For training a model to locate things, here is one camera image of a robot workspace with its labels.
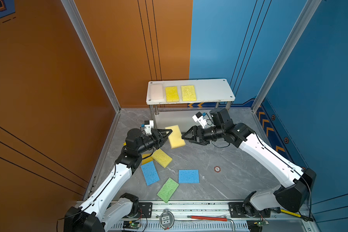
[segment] orange chevron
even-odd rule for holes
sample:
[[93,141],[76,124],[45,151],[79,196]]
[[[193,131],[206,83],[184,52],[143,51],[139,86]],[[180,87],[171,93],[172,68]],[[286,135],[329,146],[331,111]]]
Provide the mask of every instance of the orange chevron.
[[259,112],[259,121],[260,121],[260,115],[265,114],[264,112]]
[[266,132],[267,137],[268,137],[268,131],[275,131],[275,130],[273,128],[267,127],[267,132]]
[[285,150],[282,147],[276,146],[276,151],[278,152],[278,150],[285,152]]
[[269,123],[269,121],[267,119],[263,119],[262,122],[263,122],[262,127],[264,129],[264,123]]

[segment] yellow sponge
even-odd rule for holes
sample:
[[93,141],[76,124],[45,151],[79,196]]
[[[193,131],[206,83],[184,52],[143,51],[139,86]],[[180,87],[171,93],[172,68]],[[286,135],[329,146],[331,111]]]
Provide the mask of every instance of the yellow sponge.
[[182,85],[181,89],[182,89],[183,101],[195,101],[196,100],[195,86]]
[[169,135],[169,142],[172,149],[186,145],[186,142],[184,141],[184,139],[182,139],[182,133],[180,132],[178,125],[165,127],[165,129],[172,129],[173,131]]
[[178,88],[176,86],[170,86],[165,88],[166,102],[179,101]]
[[[142,158],[147,157],[149,155],[150,155],[150,153],[142,154]],[[142,160],[142,165],[145,165],[146,163],[151,162],[151,161],[153,161],[152,156],[148,157],[147,159]]]
[[163,166],[164,168],[166,168],[167,165],[170,164],[170,162],[173,160],[161,149],[158,149],[155,152],[153,152],[153,155],[151,157],[154,160],[156,160],[159,164],[161,164],[161,166]]

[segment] blue wall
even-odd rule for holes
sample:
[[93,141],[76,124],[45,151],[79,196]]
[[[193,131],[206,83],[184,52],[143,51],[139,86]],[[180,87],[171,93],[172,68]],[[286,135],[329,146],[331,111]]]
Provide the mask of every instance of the blue wall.
[[267,100],[317,173],[321,230],[348,229],[348,0],[321,2]]
[[226,78],[234,104],[254,98],[305,3],[194,0],[190,79]]

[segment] blue sponge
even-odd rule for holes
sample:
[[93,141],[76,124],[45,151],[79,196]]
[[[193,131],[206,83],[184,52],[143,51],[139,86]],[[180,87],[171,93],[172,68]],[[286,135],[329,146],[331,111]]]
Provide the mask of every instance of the blue sponge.
[[179,183],[199,183],[199,170],[179,170]]
[[158,178],[158,174],[153,161],[148,162],[145,165],[141,165],[141,168],[147,185],[153,184],[160,180],[160,178]]

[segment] orange wall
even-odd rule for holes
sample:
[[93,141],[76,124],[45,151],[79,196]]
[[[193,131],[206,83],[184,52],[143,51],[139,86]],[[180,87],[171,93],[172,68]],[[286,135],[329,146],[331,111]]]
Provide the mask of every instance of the orange wall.
[[11,19],[0,24],[0,126],[79,177],[0,129],[2,143],[70,179],[0,143],[0,157],[63,186],[0,159],[0,231],[55,231],[82,199],[115,112],[62,3],[15,9],[0,19]]
[[75,2],[121,107],[147,107],[148,81],[189,78],[191,0]]

